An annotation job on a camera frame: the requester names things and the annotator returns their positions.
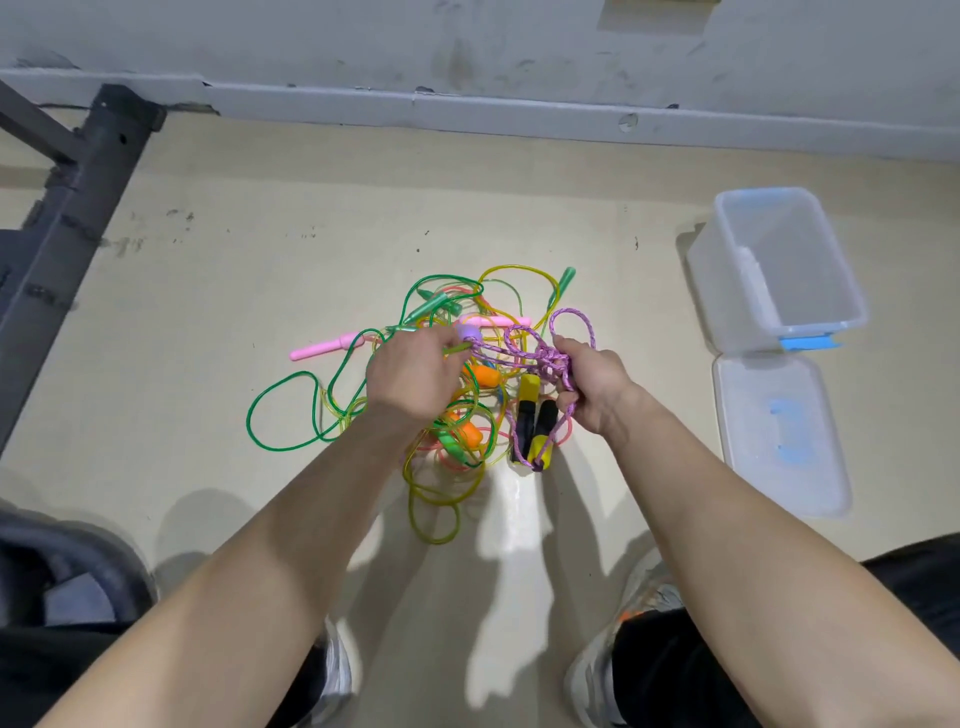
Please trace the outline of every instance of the pink handle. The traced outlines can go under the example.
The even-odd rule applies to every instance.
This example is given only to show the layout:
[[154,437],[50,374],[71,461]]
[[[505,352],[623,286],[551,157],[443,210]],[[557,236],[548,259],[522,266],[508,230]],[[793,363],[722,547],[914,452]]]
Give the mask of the pink handle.
[[[300,361],[301,359],[309,358],[310,356],[318,356],[322,353],[338,352],[340,349],[349,349],[350,342],[357,337],[357,332],[345,333],[339,338],[332,339],[330,341],[323,341],[320,344],[314,344],[309,347],[304,347],[303,349],[296,349],[290,352],[290,361]],[[362,346],[364,339],[360,339],[357,342],[357,346]]]
[[[530,319],[527,316],[520,316],[517,320],[521,326],[530,326]],[[514,325],[509,316],[465,316],[460,319],[460,323],[483,328],[508,328]]]

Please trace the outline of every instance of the white sneaker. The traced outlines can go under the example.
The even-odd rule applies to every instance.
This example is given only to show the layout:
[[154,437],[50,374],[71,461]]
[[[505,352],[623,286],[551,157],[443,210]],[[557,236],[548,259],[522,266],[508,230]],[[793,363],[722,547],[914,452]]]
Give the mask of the white sneaker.
[[640,559],[627,577],[620,606],[610,624],[600,632],[566,672],[564,691],[573,712],[586,728],[612,728],[626,725],[612,704],[611,655],[613,638],[627,619],[656,610],[680,609],[684,603],[670,572],[654,548]]
[[326,644],[326,682],[320,699],[305,717],[298,728],[316,728],[326,725],[344,706],[351,695],[353,679],[350,674],[350,661],[344,641],[337,633],[333,622],[327,619],[324,623],[324,643]]

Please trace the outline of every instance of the baseboard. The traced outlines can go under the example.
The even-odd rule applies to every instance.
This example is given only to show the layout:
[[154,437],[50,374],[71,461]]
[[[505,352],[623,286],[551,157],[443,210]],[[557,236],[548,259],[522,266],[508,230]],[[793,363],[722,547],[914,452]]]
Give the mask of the baseboard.
[[0,80],[36,103],[88,106],[103,83],[167,106],[210,106],[263,121],[412,127],[583,141],[781,150],[960,162],[960,127],[567,104],[429,92],[224,84],[199,76],[4,69]]

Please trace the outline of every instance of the left hand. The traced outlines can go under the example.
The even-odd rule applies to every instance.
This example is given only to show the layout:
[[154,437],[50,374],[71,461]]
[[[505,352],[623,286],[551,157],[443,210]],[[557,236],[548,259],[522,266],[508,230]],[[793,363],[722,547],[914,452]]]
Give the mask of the left hand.
[[454,327],[398,331],[367,365],[367,399],[389,404],[426,426],[450,404],[469,350],[444,356],[460,343]]

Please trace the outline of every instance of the hand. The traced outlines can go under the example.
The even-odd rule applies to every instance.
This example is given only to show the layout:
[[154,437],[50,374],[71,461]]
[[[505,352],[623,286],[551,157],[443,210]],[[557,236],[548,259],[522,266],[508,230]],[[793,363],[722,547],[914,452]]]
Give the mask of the hand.
[[577,402],[573,419],[590,432],[609,439],[619,419],[617,409],[629,406],[633,399],[628,395],[646,392],[633,383],[616,352],[598,352],[563,336],[554,336],[553,344],[570,357],[570,373],[577,387],[575,392],[561,392],[557,406],[565,411],[571,402]]
[[422,426],[430,424],[450,404],[470,356],[466,351],[444,357],[445,348],[459,343],[453,327],[398,331],[367,365],[368,402],[390,404]]

